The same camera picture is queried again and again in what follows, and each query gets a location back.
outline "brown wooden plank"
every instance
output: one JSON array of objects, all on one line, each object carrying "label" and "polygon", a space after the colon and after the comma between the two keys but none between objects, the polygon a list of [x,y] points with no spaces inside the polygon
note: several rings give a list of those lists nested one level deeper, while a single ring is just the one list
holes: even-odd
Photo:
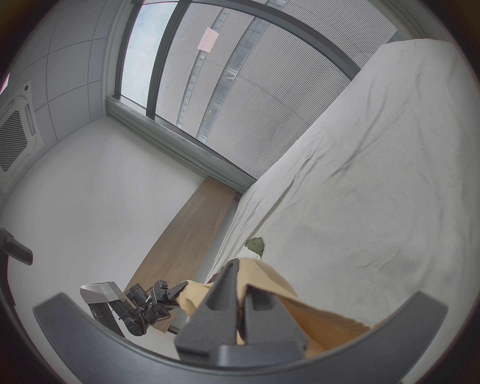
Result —
[{"label": "brown wooden plank", "polygon": [[[235,193],[225,184],[206,178],[160,235],[133,274],[125,292],[135,284],[148,289],[158,280],[165,280],[169,287],[174,287],[192,279]],[[174,315],[172,311],[169,320],[154,327],[166,332]]]}]

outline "yellow cloth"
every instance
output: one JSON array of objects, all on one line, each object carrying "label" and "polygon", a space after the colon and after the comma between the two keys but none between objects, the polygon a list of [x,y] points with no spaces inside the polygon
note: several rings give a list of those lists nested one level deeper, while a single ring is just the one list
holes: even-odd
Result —
[{"label": "yellow cloth", "polygon": [[[214,283],[200,284],[188,280],[180,293],[178,303],[190,317],[200,305]],[[276,294],[286,309],[309,338],[306,357],[319,355],[355,339],[370,330],[370,327],[339,314],[323,311],[299,300],[291,285],[272,267],[263,261],[241,258],[237,275],[239,306],[244,306],[247,286]],[[243,341],[237,337],[237,344]]]}]

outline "yellow fabric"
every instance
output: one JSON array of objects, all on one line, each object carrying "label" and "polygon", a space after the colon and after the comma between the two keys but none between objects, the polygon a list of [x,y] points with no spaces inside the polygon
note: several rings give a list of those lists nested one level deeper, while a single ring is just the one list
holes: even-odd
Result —
[{"label": "yellow fabric", "polygon": [[[188,280],[178,303],[190,317],[214,283],[200,284]],[[301,301],[291,285],[275,269],[261,260],[241,258],[237,275],[239,306],[244,306],[247,286],[276,294],[309,338],[306,357],[319,355],[355,339],[370,327],[339,314],[323,311]],[[237,343],[243,344],[238,336]]]}]

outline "ceiling air conditioner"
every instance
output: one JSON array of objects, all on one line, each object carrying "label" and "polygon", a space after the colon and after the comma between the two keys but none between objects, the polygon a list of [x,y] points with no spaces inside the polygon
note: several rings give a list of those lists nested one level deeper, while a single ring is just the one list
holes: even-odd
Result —
[{"label": "ceiling air conditioner", "polygon": [[27,82],[0,109],[0,192],[7,194],[27,161],[42,148]]}]

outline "window pane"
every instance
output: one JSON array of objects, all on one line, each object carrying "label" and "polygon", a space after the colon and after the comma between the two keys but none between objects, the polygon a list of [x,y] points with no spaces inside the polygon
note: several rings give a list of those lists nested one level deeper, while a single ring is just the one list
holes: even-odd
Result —
[{"label": "window pane", "polygon": [[[208,28],[218,33],[210,52],[198,49]],[[348,84],[284,29],[194,3],[172,42],[156,114],[258,178]]]},{"label": "window pane", "polygon": [[[344,51],[359,67],[396,28],[368,0],[272,0],[280,9],[312,27]],[[392,41],[401,40],[399,34]]]},{"label": "window pane", "polygon": [[176,5],[176,2],[143,5],[132,29],[123,65],[121,94],[144,107],[156,52]]}]

